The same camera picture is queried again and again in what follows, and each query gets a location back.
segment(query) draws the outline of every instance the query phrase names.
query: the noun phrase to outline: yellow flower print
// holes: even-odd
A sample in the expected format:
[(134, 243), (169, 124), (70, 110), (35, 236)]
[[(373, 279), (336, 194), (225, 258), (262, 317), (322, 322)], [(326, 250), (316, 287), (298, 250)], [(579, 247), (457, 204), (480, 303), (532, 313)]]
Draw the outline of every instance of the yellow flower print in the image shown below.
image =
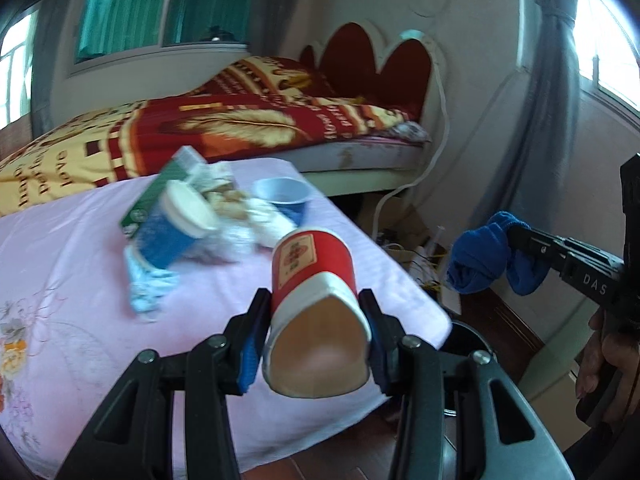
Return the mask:
[(22, 369), (25, 362), (27, 362), (26, 348), (27, 343), (23, 340), (4, 345), (4, 353), (2, 354), (2, 362), (0, 363), (0, 374), (2, 374), (5, 379), (13, 379)]

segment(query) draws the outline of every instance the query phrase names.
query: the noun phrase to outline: human hand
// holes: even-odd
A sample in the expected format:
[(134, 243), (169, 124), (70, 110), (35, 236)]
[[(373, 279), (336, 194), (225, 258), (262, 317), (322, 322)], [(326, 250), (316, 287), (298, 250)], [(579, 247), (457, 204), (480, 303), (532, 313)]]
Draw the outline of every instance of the human hand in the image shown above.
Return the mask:
[(575, 395), (578, 399), (581, 399), (597, 388), (600, 380), (598, 374), (604, 361), (614, 365), (622, 371), (622, 378), (618, 385), (616, 397), (605, 411), (602, 420), (609, 424), (615, 424), (624, 420), (626, 416), (631, 415), (640, 401), (640, 385), (638, 385), (635, 387), (633, 399), (625, 412), (629, 395), (636, 382), (640, 351), (638, 342), (629, 335), (611, 333), (604, 338), (604, 341), (600, 341), (603, 323), (604, 313), (600, 308), (589, 320), (589, 327), (594, 332), (584, 347), (584, 356), (580, 364), (577, 381), (575, 381)]

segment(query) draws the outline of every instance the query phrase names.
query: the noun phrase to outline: bolt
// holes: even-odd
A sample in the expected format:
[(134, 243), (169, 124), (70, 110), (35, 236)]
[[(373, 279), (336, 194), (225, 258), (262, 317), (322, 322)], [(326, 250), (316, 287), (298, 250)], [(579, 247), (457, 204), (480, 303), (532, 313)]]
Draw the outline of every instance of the bolt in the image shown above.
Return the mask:
[(138, 361), (140, 361), (143, 365), (152, 363), (155, 358), (156, 353), (153, 350), (143, 350), (138, 354)]
[(226, 346), (226, 337), (222, 334), (212, 335), (207, 339), (207, 344), (212, 348), (223, 348)]
[(485, 365), (491, 362), (491, 354), (489, 354), (489, 352), (485, 352), (484, 350), (476, 350), (471, 354), (471, 357), (479, 365)]
[(402, 338), (402, 346), (406, 348), (420, 348), (421, 344), (421, 339), (416, 335), (406, 335)]

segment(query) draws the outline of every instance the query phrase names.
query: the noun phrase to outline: window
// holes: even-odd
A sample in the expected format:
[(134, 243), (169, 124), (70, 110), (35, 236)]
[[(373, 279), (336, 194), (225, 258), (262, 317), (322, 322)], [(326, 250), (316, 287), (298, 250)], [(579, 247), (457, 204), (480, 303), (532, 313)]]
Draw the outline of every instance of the window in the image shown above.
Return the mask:
[(76, 63), (133, 49), (246, 43), (250, 0), (86, 0)]
[(622, 15), (602, 0), (578, 0), (574, 38), (580, 74), (640, 112), (640, 56)]
[(12, 25), (0, 47), (0, 128), (29, 112), (33, 35), (38, 11), (29, 9)]

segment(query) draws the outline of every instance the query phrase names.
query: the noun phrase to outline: green box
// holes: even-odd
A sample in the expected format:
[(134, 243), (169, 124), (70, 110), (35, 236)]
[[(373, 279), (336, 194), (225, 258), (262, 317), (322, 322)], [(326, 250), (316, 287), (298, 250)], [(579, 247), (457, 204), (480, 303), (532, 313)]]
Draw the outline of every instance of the green box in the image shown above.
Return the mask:
[(120, 220), (120, 227), (127, 238), (133, 238), (139, 227), (145, 222), (149, 213), (158, 202), (166, 183), (170, 180), (187, 180), (200, 172), (207, 161), (191, 146), (183, 146), (174, 153), (158, 176), (145, 189), (137, 202)]

